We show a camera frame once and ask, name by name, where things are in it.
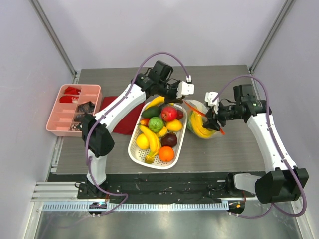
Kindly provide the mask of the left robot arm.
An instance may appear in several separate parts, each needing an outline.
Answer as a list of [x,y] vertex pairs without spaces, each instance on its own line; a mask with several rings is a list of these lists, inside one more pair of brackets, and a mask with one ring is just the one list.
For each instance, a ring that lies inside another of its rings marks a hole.
[[93,116],[84,116],[82,139],[85,144],[87,180],[91,183],[89,193],[96,199],[106,193],[106,161],[115,143],[111,133],[115,126],[137,105],[149,96],[160,95],[167,102],[180,103],[187,94],[193,94],[191,76],[185,81],[169,84],[173,69],[162,61],[157,61],[145,75],[137,71],[125,90],[104,110]]

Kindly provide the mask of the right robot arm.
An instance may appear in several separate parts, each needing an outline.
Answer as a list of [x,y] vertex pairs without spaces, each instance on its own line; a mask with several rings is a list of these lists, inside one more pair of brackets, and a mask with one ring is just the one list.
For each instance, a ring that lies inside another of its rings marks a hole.
[[220,131],[230,120],[243,120],[251,130],[262,154],[265,175],[237,173],[225,184],[229,196],[238,196],[243,190],[257,196],[263,203],[296,201],[309,178],[304,168],[298,168],[286,151],[274,125],[266,100],[258,100],[252,85],[233,88],[234,101],[223,105],[217,92],[207,92],[208,111],[204,128]]

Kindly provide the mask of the yellow banana bunch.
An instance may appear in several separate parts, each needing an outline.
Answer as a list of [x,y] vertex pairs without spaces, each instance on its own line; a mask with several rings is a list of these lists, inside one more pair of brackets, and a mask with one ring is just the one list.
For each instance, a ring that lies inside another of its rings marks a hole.
[[203,138],[203,139],[212,138],[215,135],[216,131],[203,128],[202,127],[203,126],[202,116],[199,113],[197,113],[197,112],[195,112],[194,114],[195,114],[197,127],[198,127],[198,130],[199,130],[198,137]]

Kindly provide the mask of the green white cabbage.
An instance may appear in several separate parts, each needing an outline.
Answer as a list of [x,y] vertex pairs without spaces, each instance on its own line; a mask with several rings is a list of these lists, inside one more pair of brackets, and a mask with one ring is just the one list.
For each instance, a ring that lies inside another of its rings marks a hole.
[[195,119],[195,112],[191,111],[190,115],[188,116],[188,123],[187,128],[194,134],[198,135],[199,130],[197,127],[196,119]]

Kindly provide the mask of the clear zip top bag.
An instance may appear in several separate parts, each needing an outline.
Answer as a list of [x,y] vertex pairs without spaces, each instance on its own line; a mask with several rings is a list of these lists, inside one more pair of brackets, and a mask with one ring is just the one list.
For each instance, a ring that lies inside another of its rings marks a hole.
[[212,129],[204,128],[204,123],[208,122],[205,114],[208,111],[208,108],[197,100],[184,100],[183,105],[187,109],[187,128],[202,139],[211,139],[217,137],[218,135],[225,135],[223,130],[215,131]]

